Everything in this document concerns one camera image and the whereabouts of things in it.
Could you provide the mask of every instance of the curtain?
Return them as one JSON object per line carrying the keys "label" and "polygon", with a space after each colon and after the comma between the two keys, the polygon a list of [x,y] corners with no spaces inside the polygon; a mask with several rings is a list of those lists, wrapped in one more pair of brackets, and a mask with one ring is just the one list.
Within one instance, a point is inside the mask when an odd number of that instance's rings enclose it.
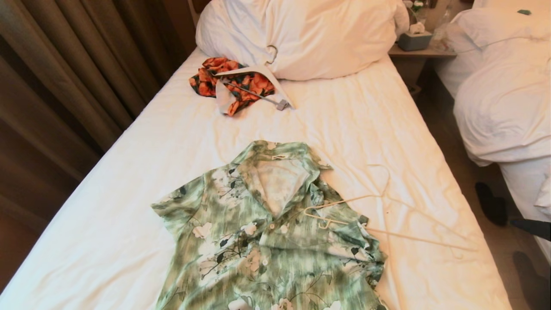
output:
{"label": "curtain", "polygon": [[165,2],[0,0],[1,212],[41,232],[193,50]]}

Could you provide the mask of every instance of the orange floral fabric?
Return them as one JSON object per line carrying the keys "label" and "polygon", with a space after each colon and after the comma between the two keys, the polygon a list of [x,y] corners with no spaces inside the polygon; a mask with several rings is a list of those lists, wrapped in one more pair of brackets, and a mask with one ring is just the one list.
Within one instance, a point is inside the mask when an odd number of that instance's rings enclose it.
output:
{"label": "orange floral fabric", "polygon": [[[218,78],[214,75],[220,72],[231,71],[244,68],[242,64],[229,60],[225,57],[213,57],[205,60],[203,68],[199,68],[199,72],[190,78],[190,85],[195,92],[201,96],[216,98],[216,82]],[[265,76],[260,73],[248,73],[235,76],[225,76],[230,84],[250,90],[255,94],[263,97],[275,93],[274,85]],[[233,116],[240,111],[259,100],[260,97],[250,94],[244,90],[231,85],[226,87],[235,96],[228,110],[225,112],[229,116]]]}

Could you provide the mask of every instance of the hotel bed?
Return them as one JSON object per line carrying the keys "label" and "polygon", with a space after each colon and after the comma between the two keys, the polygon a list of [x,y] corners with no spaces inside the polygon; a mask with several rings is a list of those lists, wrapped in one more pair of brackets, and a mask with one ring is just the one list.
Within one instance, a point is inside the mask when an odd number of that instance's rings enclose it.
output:
{"label": "hotel bed", "polygon": [[392,310],[510,309],[467,201],[388,56],[335,79],[281,81],[296,110],[258,101],[234,117],[188,79],[200,49],[174,73],[77,187],[0,296],[1,309],[151,309],[174,240],[150,204],[253,140],[303,141],[334,170],[322,179],[345,199],[388,194],[466,236],[388,200],[349,205],[369,227],[476,248],[451,249],[374,233],[388,255],[376,292]]}
{"label": "hotel bed", "polygon": [[[532,14],[520,15],[520,9]],[[523,217],[547,222],[549,14],[547,0],[476,0],[472,10],[446,28],[457,57],[436,68],[455,99],[454,114],[469,157],[481,166],[498,163]],[[551,242],[536,241],[551,263]]]}

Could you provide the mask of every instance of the gray tissue box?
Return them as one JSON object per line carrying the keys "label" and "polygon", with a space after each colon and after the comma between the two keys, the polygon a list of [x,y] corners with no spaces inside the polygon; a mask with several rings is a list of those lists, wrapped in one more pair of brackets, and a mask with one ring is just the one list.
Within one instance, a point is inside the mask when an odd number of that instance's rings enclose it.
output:
{"label": "gray tissue box", "polygon": [[428,31],[417,34],[404,33],[398,40],[398,46],[404,51],[424,50],[429,47],[432,37],[433,34]]}

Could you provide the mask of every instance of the short sleeve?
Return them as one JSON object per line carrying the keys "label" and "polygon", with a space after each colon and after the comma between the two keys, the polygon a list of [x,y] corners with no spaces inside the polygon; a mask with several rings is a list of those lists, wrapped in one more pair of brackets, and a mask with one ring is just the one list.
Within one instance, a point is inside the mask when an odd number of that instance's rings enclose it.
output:
{"label": "short sleeve", "polygon": [[152,204],[151,208],[163,219],[174,238],[178,238],[184,225],[201,206],[203,193],[204,177],[201,175]]}

